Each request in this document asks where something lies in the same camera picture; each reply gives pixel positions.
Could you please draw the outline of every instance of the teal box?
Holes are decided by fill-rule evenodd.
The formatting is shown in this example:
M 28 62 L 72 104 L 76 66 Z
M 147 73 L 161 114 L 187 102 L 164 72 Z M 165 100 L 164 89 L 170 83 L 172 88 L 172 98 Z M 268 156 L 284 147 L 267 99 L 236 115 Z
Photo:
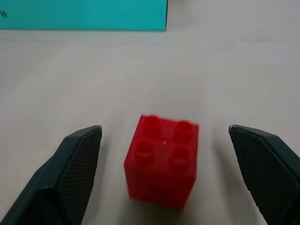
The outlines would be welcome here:
M 0 0 L 0 29 L 162 30 L 167 0 Z

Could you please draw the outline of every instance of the white surface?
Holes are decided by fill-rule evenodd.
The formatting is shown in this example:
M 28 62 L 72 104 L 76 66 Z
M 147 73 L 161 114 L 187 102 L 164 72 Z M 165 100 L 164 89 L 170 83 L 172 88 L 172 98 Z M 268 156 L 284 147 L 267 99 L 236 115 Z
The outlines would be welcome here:
M 170 0 L 166 33 L 0 31 L 0 219 L 65 136 L 102 124 L 84 225 L 265 225 L 227 130 L 260 128 L 300 154 L 299 20 L 299 0 Z M 201 124 L 179 215 L 128 199 L 142 113 Z

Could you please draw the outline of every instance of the white table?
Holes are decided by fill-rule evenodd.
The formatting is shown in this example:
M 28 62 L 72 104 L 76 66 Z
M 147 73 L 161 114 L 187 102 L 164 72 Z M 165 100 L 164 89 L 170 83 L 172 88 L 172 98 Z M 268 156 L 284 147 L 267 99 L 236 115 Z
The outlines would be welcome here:
M 68 134 L 104 135 L 84 225 L 265 225 L 231 123 L 298 155 L 300 1 L 170 0 L 159 32 L 0 31 L 0 219 Z M 142 113 L 201 125 L 181 214 L 131 201 L 123 162 Z

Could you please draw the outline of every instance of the red lego brick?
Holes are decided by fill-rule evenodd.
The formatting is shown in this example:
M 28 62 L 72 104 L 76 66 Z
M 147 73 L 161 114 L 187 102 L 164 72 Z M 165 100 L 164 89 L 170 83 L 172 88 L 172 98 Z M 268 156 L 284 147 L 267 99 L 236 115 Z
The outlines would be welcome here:
M 182 209 L 196 179 L 199 126 L 142 115 L 124 167 L 130 197 Z

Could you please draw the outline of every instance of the lego brick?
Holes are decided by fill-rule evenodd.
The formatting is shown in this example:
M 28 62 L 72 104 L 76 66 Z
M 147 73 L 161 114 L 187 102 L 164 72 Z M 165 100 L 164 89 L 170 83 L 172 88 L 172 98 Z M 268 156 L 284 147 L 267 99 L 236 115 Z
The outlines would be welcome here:
M 167 0 L 1 0 L 0 29 L 161 30 Z
M 124 167 L 130 197 L 182 209 L 196 179 L 199 126 L 142 115 Z

